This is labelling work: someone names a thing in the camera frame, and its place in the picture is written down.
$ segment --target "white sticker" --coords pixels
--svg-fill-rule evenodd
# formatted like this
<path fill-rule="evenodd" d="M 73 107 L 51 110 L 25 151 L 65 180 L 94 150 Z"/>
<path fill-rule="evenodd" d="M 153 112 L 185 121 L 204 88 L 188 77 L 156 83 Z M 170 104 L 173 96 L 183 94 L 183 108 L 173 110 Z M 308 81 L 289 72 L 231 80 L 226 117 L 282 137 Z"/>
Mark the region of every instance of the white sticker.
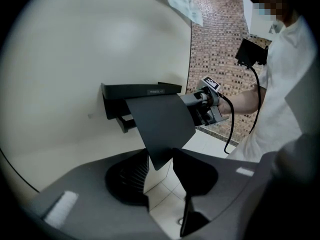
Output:
<path fill-rule="evenodd" d="M 79 195 L 71 191 L 65 191 L 53 208 L 45 216 L 44 221 L 55 229 L 60 229 L 76 204 Z"/>
<path fill-rule="evenodd" d="M 218 92 L 220 88 L 220 84 L 218 84 L 215 80 L 213 80 L 210 76 L 205 76 L 201 79 L 203 83 L 206 84 L 212 91 Z"/>
<path fill-rule="evenodd" d="M 238 169 L 236 169 L 235 172 L 238 174 L 243 174 L 243 175 L 249 176 L 249 177 L 252 177 L 255 174 L 254 171 L 243 168 L 243 167 L 239 167 Z"/>

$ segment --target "white shirt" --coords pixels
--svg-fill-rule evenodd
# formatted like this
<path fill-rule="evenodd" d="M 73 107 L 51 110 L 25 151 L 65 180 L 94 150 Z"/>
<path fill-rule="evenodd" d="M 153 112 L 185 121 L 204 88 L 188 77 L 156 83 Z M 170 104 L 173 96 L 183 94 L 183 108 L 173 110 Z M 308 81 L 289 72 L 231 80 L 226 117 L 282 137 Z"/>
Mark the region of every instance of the white shirt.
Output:
<path fill-rule="evenodd" d="M 266 94 L 258 120 L 228 159 L 259 162 L 263 154 L 278 151 L 302 134 L 285 97 L 306 73 L 316 53 L 317 46 L 302 16 L 271 43 L 259 76 Z"/>

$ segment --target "white floor tile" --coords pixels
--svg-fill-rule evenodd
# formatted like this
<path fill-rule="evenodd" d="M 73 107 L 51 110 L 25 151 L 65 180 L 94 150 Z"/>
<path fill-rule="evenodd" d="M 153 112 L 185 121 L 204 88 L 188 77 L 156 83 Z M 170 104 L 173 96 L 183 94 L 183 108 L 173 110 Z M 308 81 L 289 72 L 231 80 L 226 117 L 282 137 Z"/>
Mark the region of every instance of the white floor tile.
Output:
<path fill-rule="evenodd" d="M 173 191 L 180 183 L 177 175 L 174 172 L 174 164 L 171 160 L 170 167 L 166 178 L 161 181 L 170 191 Z"/>
<path fill-rule="evenodd" d="M 201 153 L 210 138 L 212 138 L 210 135 L 200 130 L 195 130 L 195 134 L 184 145 L 183 149 Z"/>
<path fill-rule="evenodd" d="M 226 158 L 228 156 L 228 154 L 224 152 L 226 143 L 218 138 L 210 137 L 211 139 L 206 143 L 202 153 L 213 157 Z M 235 146 L 229 144 L 226 151 L 231 153 L 235 148 Z"/>
<path fill-rule="evenodd" d="M 187 193 L 186 193 L 184 187 L 181 185 L 181 183 L 179 183 L 179 185 L 176 186 L 176 188 L 172 191 L 172 193 L 174 193 L 182 201 L 185 201 L 185 197 L 186 197 Z"/>
<path fill-rule="evenodd" d="M 173 193 L 168 195 L 157 207 L 150 211 L 150 215 L 160 228 L 171 238 L 180 238 L 181 226 L 177 221 L 183 217 L 185 203 Z"/>
<path fill-rule="evenodd" d="M 161 182 L 154 188 L 150 189 L 145 194 L 149 198 L 149 210 L 151 211 L 154 207 L 161 203 L 171 191 L 167 189 Z"/>
<path fill-rule="evenodd" d="M 167 177 L 170 161 L 167 162 L 161 169 L 156 170 L 149 157 L 149 172 L 145 178 L 143 192 L 146 193 L 154 186 L 159 184 L 164 178 Z"/>

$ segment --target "paper sheet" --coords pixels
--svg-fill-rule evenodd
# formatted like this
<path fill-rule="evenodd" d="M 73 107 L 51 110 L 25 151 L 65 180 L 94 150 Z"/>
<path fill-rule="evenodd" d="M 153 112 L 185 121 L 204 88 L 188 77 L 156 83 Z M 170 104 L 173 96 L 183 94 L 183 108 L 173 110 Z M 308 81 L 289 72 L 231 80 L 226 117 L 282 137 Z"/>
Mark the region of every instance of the paper sheet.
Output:
<path fill-rule="evenodd" d="M 200 26 L 204 25 L 202 13 L 195 0 L 168 0 L 168 2 L 171 7 L 180 11 L 194 23 L 197 23 Z"/>

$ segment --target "gray surface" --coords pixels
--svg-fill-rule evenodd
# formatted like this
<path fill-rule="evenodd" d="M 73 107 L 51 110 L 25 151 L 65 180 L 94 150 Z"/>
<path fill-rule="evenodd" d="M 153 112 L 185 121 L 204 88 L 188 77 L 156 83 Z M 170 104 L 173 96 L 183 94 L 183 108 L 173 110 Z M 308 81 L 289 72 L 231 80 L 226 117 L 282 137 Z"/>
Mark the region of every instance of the gray surface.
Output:
<path fill-rule="evenodd" d="M 229 160 L 224 158 L 212 157 L 205 154 L 183 150 L 186 154 L 197 158 L 209 165 L 212 165 L 217 173 L 218 180 L 213 188 L 201 196 L 193 196 L 191 201 L 194 210 L 200 212 L 209 221 L 216 218 L 229 204 L 241 193 L 248 184 L 251 177 L 237 173 L 239 167 L 255 171 L 257 163 Z"/>
<path fill-rule="evenodd" d="M 64 191 L 72 191 L 79 194 L 79 198 L 60 229 L 63 233 L 81 240 L 167 240 L 168 237 L 150 217 L 146 207 L 122 204 L 106 189 L 107 169 L 138 151 L 74 168 L 37 195 L 31 202 L 31 210 L 42 217 Z"/>
<path fill-rule="evenodd" d="M 195 96 L 195 93 L 200 93 L 201 91 L 195 91 L 192 93 L 188 93 L 185 95 L 180 96 L 181 100 L 183 101 L 183 103 L 188 107 L 188 106 L 193 106 L 196 105 L 200 102 L 202 102 L 202 99 L 197 99 Z"/>
<path fill-rule="evenodd" d="M 257 207 L 264 193 L 266 184 L 270 179 L 271 167 L 275 155 L 275 152 L 263 155 L 255 169 L 254 175 L 249 179 L 247 185 L 236 199 L 213 221 L 183 239 L 242 240 L 249 219 Z M 214 187 L 212 190 L 213 191 L 210 191 L 207 196 L 214 193 Z M 205 209 L 210 209 L 210 207 L 214 205 L 218 206 L 219 203 L 208 200 L 206 203 L 196 205 L 196 208 L 197 210 L 201 209 L 202 212 L 205 212 Z"/>

